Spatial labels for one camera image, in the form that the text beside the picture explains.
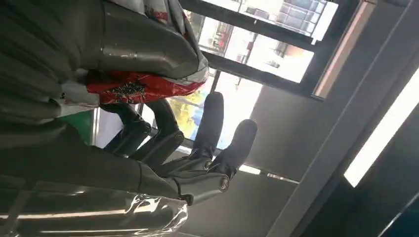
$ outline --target transparent plastic wrap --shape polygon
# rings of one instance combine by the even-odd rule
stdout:
[[[160,237],[175,232],[188,217],[184,201],[85,186],[37,182],[34,190],[0,189],[10,203],[0,223],[12,223],[6,236]],[[13,215],[18,196],[29,195]]]

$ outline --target plastic bag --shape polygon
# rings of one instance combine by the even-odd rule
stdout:
[[[6,204],[14,201],[11,191],[0,190]],[[7,236],[160,237],[188,217],[184,201],[119,190],[39,181],[28,195]],[[6,219],[0,211],[0,222]]]
[[[108,83],[89,78],[87,91],[99,94],[100,102],[138,104],[171,96],[189,95],[205,82],[175,83],[161,76],[136,72],[107,72]]]

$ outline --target fluorescent light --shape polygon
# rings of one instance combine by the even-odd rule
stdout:
[[[250,174],[260,174],[260,169],[253,168],[245,164],[240,166],[239,170]]]
[[[373,165],[381,151],[419,103],[419,70],[403,88],[367,142],[352,161],[344,176],[355,187]]]

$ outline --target red bag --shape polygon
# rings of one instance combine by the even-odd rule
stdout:
[[[106,72],[109,82],[88,77],[89,93],[99,94],[103,104],[139,104],[171,96],[189,95],[205,82],[177,81],[165,77],[138,72]]]

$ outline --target window frame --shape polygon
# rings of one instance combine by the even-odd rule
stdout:
[[[311,98],[316,101],[323,101],[324,98],[314,96],[313,92],[330,59],[332,58],[335,49],[337,48],[339,41],[346,30],[346,27],[351,22],[351,18],[360,3],[360,0],[333,0],[333,2],[338,4],[335,16],[330,23],[323,40],[316,42],[314,45],[312,45],[313,38],[304,35],[305,30],[300,30],[299,32],[302,33],[300,34],[281,27],[279,26],[280,24],[274,25],[245,15],[241,12],[232,11],[203,0],[179,0],[179,2],[185,10],[230,24],[235,27],[240,27],[250,32],[264,35],[274,40],[278,40],[304,50],[312,51],[314,53],[314,56],[300,83],[289,81],[285,78],[251,68],[247,65],[239,65],[234,63],[233,60],[224,59],[219,55],[203,52],[209,61],[210,67],[241,78],[259,82],[263,85],[286,90],[299,96]],[[290,9],[292,7],[298,8],[298,6],[294,6],[290,3],[286,3],[286,5]],[[321,14],[321,12],[319,13],[312,10],[307,10],[307,12]]]

